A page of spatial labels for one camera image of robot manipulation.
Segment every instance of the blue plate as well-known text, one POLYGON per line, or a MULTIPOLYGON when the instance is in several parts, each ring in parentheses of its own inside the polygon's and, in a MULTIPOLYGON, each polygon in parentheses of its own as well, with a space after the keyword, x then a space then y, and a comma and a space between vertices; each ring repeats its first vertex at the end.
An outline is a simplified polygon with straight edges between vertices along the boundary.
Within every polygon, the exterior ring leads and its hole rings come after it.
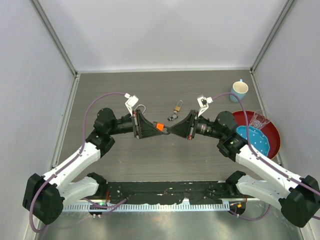
MULTIPOLYGON (((247 128, 246 126, 238 126, 236 132, 247 139, 247 128)), ((250 141, 251 144, 263 155, 268 156, 270 151, 270 144, 266 135, 259 129, 254 128, 253 126, 249 126, 249 133, 250 133, 250 141)))

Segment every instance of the mug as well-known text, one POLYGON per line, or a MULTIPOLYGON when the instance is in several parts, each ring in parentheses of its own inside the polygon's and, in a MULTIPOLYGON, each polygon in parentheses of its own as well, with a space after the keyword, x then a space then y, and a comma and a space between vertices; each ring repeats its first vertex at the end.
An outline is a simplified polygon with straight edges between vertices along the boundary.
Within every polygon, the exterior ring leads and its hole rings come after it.
MULTIPOLYGON (((240 81, 236 81, 233 85, 232 85, 232 88, 231 88, 231 93, 235 94, 238 96, 238 98, 241 100, 245 97, 246 93, 248 92, 249 90, 249 87, 246 83, 243 82, 242 79, 240 79, 240 81)), ((237 103, 238 100, 230 95, 230 100, 234 103, 237 103)))

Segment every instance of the cable connector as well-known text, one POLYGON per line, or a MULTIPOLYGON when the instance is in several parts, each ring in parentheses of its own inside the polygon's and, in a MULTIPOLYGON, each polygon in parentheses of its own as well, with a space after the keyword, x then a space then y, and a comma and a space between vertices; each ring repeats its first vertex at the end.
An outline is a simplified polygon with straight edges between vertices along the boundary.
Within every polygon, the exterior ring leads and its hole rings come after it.
POLYGON ((137 102, 139 101, 139 98, 137 98, 135 95, 130 96, 129 93, 126 93, 124 95, 125 98, 127 98, 128 100, 125 102, 125 106, 128 109, 129 113, 131 114, 131 116, 133 115, 133 110, 132 108, 134 107, 134 105, 137 104, 137 102))
POLYGON ((199 103, 200 109, 198 112, 198 117, 200 117, 208 108, 209 104, 213 102, 212 97, 205 97, 203 95, 198 96, 196 99, 199 103))

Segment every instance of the white wall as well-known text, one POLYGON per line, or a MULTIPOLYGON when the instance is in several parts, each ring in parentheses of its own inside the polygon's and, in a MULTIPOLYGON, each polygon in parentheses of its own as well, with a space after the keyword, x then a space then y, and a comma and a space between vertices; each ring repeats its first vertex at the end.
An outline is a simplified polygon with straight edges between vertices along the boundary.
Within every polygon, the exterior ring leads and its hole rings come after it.
POLYGON ((0 0, 0 238, 22 240, 27 179, 49 167, 72 75, 27 0, 0 0))
MULTIPOLYGON (((320 183, 319 9, 320 1, 297 1, 256 75, 281 134, 285 166, 320 183)), ((319 221, 311 223, 319 237, 319 221)))
POLYGON ((286 0, 40 0, 78 71, 251 67, 286 0))

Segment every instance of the padlock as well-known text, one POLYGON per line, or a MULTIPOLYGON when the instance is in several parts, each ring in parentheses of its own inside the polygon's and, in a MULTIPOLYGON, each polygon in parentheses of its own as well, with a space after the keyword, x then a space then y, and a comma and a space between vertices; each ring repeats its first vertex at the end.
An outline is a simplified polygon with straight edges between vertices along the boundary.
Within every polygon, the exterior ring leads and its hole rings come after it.
POLYGON ((184 102, 182 100, 178 101, 178 104, 175 106, 174 110, 180 112, 183 103, 184 102))

